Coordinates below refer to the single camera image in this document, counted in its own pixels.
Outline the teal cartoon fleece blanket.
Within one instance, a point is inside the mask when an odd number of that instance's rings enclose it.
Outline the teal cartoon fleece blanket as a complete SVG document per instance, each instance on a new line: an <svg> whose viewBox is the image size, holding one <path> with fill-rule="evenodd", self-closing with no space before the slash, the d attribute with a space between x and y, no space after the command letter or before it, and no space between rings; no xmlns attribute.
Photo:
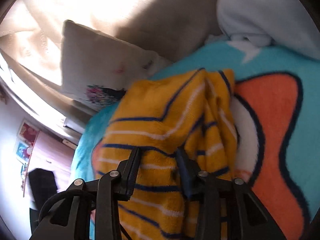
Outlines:
<svg viewBox="0 0 320 240"><path fill-rule="evenodd" d="M319 62L280 46L213 42L148 81L199 69L233 71L232 179L244 180L287 239L300 239L319 210ZM87 124L73 158L73 178L97 179L92 155L119 104Z"/></svg>

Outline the black chair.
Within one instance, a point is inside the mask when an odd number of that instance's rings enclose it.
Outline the black chair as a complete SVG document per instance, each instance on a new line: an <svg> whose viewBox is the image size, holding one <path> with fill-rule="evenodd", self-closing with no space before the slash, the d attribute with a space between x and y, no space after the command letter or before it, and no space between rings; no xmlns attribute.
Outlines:
<svg viewBox="0 0 320 240"><path fill-rule="evenodd" d="M29 172L29 185L38 211L44 203L57 194L57 185L52 171L36 168Z"/></svg>

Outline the light blue plush pillow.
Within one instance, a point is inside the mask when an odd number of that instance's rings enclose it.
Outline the light blue plush pillow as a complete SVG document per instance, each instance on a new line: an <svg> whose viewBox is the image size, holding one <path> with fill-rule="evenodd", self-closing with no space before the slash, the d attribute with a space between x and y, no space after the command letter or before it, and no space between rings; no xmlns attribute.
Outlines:
<svg viewBox="0 0 320 240"><path fill-rule="evenodd" d="M217 0L217 21L232 41L278 44L319 59L319 30L299 0Z"/></svg>

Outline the wall poster pictures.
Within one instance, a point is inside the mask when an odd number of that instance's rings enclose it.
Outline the wall poster pictures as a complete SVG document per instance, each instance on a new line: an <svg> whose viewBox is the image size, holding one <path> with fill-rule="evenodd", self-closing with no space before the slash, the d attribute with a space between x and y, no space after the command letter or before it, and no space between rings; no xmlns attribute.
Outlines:
<svg viewBox="0 0 320 240"><path fill-rule="evenodd" d="M23 119L17 132L16 155L22 163L27 163L30 159L31 150L40 129L26 119Z"/></svg>

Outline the beige curtain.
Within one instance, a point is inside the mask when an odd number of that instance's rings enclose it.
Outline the beige curtain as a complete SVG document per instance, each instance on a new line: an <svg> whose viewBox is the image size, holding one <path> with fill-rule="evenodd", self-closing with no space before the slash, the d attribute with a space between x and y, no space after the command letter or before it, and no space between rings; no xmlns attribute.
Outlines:
<svg viewBox="0 0 320 240"><path fill-rule="evenodd" d="M38 122L63 137L84 128L93 110L61 92L66 20L156 52L174 63L219 34L217 0L4 0L1 82Z"/></svg>

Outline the white floral cushion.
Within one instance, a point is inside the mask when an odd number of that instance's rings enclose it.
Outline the white floral cushion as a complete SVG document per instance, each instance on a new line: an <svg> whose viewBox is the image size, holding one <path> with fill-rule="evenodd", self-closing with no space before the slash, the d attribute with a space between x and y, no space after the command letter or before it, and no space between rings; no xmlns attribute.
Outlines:
<svg viewBox="0 0 320 240"><path fill-rule="evenodd" d="M118 102L138 80L171 63L151 50L66 20L61 44L61 92L99 111Z"/></svg>

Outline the yellow striped knit sweater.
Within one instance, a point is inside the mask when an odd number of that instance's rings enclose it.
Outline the yellow striped knit sweater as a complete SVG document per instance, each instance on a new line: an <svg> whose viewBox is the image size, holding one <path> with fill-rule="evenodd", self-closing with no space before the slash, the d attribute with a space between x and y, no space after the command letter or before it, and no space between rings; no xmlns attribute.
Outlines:
<svg viewBox="0 0 320 240"><path fill-rule="evenodd" d="M138 81L122 98L92 155L95 178L115 170L135 147L144 150L131 199L119 203L132 239L192 239L198 202L184 200L175 151L218 178L231 180L237 135L230 109L231 69L195 70L158 81Z"/></svg>

